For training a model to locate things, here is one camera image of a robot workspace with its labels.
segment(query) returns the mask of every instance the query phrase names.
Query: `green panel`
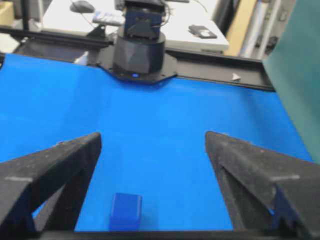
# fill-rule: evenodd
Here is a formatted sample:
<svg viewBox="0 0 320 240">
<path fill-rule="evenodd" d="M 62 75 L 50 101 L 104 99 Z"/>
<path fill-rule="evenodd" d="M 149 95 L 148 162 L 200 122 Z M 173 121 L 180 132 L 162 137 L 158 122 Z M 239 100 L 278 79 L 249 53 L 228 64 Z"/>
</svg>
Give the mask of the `green panel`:
<svg viewBox="0 0 320 240">
<path fill-rule="evenodd" d="M 320 163 L 320 0 L 297 0 L 264 66 L 313 160 Z"/>
</svg>

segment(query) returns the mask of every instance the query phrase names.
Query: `white desk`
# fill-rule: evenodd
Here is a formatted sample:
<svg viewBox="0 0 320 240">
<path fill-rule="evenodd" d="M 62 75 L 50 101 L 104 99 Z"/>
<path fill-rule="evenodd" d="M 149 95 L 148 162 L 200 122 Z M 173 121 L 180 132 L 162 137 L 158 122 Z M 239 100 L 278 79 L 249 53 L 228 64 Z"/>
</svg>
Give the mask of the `white desk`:
<svg viewBox="0 0 320 240">
<path fill-rule="evenodd" d="M 11 54 L 19 47 L 19 45 L 20 44 L 10 35 L 0 33 L 0 52 Z"/>
<path fill-rule="evenodd" d="M 214 8 L 215 0 L 200 0 L 206 8 Z M 97 11 L 114 12 L 122 14 L 115 10 L 114 0 L 88 0 Z M 45 31 L 67 33 L 79 36 L 86 36 L 93 30 L 93 27 L 85 21 L 81 14 L 70 11 L 71 2 L 69 0 L 53 0 L 44 15 Z M 168 48 L 190 50 L 190 51 L 225 51 L 229 43 L 221 33 L 217 25 L 211 21 L 210 14 L 206 13 L 204 8 L 191 0 L 191 3 L 169 3 L 172 13 L 169 23 L 161 31 L 166 35 Z M 92 22 L 94 14 L 84 14 L 85 18 Z M 217 39 L 201 39 L 189 32 L 189 26 L 205 26 L 218 36 Z M 117 28 L 108 26 L 106 33 L 110 34 Z"/>
</svg>

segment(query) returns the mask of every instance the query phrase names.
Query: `blue block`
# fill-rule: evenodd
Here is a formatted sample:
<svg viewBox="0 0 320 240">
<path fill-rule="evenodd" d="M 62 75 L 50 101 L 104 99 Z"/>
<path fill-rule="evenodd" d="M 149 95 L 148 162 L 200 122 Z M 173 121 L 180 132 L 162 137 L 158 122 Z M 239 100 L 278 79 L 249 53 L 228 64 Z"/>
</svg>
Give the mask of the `blue block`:
<svg viewBox="0 0 320 240">
<path fill-rule="evenodd" d="M 139 195 L 116 193 L 113 197 L 109 231 L 139 231 L 142 212 L 142 197 Z"/>
</svg>

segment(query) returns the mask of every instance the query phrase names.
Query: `blue surface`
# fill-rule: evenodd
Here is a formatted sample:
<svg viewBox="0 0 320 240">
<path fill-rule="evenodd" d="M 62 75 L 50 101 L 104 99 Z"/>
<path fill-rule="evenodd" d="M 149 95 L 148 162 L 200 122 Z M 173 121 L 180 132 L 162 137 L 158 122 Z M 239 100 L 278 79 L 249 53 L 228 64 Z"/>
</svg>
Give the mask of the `blue surface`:
<svg viewBox="0 0 320 240">
<path fill-rule="evenodd" d="M 139 231 L 142 212 L 142 197 L 139 195 L 116 193 L 112 200 L 109 231 Z"/>
<path fill-rule="evenodd" d="M 140 230 L 230 230 L 205 151 L 214 131 L 310 160 L 275 93 L 172 79 L 122 83 L 98 68 L 7 55 L 0 161 L 102 133 L 77 231 L 106 231 L 115 193 L 143 196 Z"/>
</svg>

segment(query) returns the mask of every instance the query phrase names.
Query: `desk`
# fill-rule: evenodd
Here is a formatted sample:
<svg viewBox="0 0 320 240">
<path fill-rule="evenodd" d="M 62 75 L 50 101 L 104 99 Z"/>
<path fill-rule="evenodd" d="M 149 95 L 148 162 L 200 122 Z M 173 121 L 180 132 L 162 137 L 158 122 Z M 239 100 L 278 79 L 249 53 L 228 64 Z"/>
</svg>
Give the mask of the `desk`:
<svg viewBox="0 0 320 240">
<path fill-rule="evenodd" d="M 209 2 L 206 0 L 207 8 L 215 7 L 215 1 Z M 115 3 L 113 0 L 89 0 L 97 11 L 114 12 L 122 14 L 115 10 Z M 79 36 L 86 36 L 93 30 L 93 27 L 78 14 L 70 11 L 71 2 L 69 0 L 53 0 L 44 15 L 44 30 L 67 34 L 74 34 Z M 167 47 L 185 49 L 191 51 L 225 51 L 229 47 L 229 43 L 217 25 L 211 21 L 211 17 L 205 12 L 203 7 L 195 1 L 190 4 L 186 3 L 169 3 L 172 8 L 172 18 L 170 22 L 162 28 L 162 32 L 167 37 Z M 84 15 L 88 21 L 92 22 L 94 14 Z M 217 39 L 201 39 L 192 35 L 189 32 L 189 26 L 201 25 L 206 26 L 213 33 Z M 107 27 L 107 34 L 116 31 L 115 27 Z"/>
<path fill-rule="evenodd" d="M 19 45 L 20 44 L 10 35 L 0 33 L 0 53 L 11 54 Z"/>
<path fill-rule="evenodd" d="M 102 134 L 78 231 L 108 230 L 114 193 L 143 196 L 141 230 L 232 229 L 207 131 L 310 160 L 272 92 L 179 78 L 143 86 L 100 68 L 7 55 L 0 98 L 0 162 Z"/>
</svg>

